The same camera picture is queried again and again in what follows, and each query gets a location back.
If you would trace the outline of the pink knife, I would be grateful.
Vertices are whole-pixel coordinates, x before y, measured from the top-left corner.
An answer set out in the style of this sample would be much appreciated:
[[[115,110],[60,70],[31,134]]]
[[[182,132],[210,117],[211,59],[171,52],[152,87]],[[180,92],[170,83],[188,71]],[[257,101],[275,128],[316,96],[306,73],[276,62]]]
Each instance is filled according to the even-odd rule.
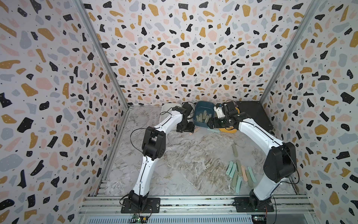
[[[247,178],[247,174],[246,174],[246,170],[245,170],[245,167],[243,165],[241,165],[241,172],[242,172],[242,177],[243,177],[243,180],[245,182],[248,181],[248,178]]]
[[[196,128],[194,129],[194,131],[193,131],[193,132],[190,132],[189,134],[192,135],[192,134],[194,134],[195,132],[197,132],[199,129],[200,129],[199,127],[196,127]]]

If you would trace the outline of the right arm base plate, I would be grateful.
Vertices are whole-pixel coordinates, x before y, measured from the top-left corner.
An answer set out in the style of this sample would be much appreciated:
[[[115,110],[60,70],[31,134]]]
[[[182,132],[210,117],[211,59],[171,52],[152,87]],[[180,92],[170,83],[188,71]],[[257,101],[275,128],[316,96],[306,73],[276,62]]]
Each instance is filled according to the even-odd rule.
[[[255,197],[235,197],[232,205],[236,208],[236,212],[274,212],[274,206],[271,197],[260,201]]]

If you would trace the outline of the mint knife lowest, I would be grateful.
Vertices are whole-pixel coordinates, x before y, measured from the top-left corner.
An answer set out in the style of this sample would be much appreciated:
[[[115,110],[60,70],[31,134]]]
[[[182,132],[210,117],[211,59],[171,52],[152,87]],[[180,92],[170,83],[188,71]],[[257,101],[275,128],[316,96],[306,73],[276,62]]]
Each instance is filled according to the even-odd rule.
[[[241,176],[237,177],[236,186],[235,186],[236,194],[240,194],[241,182],[242,182],[242,177]]]

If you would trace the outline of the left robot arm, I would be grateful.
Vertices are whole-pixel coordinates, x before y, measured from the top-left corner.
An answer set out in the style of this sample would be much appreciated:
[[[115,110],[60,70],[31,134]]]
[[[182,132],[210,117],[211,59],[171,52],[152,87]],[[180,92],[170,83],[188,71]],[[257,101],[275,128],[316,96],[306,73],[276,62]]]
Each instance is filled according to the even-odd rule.
[[[142,166],[136,184],[128,195],[131,204],[136,206],[140,211],[144,210],[147,205],[150,182],[156,163],[166,151],[167,134],[174,129],[179,133],[193,133],[195,125],[188,119],[192,111],[192,106],[185,102],[182,106],[175,106],[163,112],[163,114],[166,113],[168,116],[159,124],[154,127],[149,126],[144,128]]]

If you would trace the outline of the mint knife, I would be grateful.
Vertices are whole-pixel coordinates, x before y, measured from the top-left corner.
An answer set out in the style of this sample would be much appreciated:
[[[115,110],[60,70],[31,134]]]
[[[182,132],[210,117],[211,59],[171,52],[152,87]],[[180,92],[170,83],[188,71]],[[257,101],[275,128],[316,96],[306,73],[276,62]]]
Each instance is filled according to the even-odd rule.
[[[232,176],[231,173],[233,171],[233,165],[234,165],[233,161],[230,161],[229,165],[228,165],[228,167],[226,169],[226,172],[225,172],[226,175]]]
[[[219,129],[210,129],[210,128],[207,128],[208,131],[211,131],[211,132],[215,132],[215,133],[220,133],[221,131]]]
[[[250,166],[248,166],[248,171],[249,171],[249,175],[250,175],[252,182],[256,183],[257,182],[256,177],[255,177],[254,172]]]
[[[237,165],[234,163],[233,165],[233,171],[231,173],[232,176],[229,176],[230,178],[233,178],[235,171],[237,170]]]

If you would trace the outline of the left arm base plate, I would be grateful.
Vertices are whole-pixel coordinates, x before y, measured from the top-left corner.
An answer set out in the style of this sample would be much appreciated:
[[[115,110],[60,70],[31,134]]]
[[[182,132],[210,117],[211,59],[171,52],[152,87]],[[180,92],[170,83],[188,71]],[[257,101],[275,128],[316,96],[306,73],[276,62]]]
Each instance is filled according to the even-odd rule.
[[[159,197],[149,197],[145,200],[141,200],[140,202],[135,202],[126,198],[123,201],[121,213],[159,213],[160,202],[161,199]]]

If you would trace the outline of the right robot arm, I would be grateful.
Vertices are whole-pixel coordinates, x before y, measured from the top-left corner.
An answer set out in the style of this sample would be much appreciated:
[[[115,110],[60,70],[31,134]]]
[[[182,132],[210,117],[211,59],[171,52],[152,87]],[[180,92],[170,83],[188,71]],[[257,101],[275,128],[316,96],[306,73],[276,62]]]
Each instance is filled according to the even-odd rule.
[[[213,107],[216,116],[208,120],[208,127],[239,130],[253,140],[265,153],[264,176],[250,192],[249,205],[258,210],[270,203],[272,193],[297,171],[296,148],[283,142],[260,127],[247,113],[239,113],[234,102],[218,103]]]

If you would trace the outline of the olive knife lowest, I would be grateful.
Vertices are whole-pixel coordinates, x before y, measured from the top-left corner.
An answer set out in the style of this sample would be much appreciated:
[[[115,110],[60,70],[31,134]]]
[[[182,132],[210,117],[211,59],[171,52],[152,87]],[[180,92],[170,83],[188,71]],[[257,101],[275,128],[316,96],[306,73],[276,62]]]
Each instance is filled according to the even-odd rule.
[[[237,179],[238,179],[238,172],[236,171],[234,173],[234,176],[232,178],[232,188],[235,189],[237,185]]]

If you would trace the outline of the olive knife bottom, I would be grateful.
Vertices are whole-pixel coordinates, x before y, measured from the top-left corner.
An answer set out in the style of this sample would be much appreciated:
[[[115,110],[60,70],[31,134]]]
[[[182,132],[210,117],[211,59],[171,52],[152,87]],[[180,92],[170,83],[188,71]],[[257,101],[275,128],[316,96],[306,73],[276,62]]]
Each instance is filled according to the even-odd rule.
[[[242,169],[241,169],[241,162],[240,160],[236,160],[236,165],[237,165],[237,172],[239,176],[242,176]]]

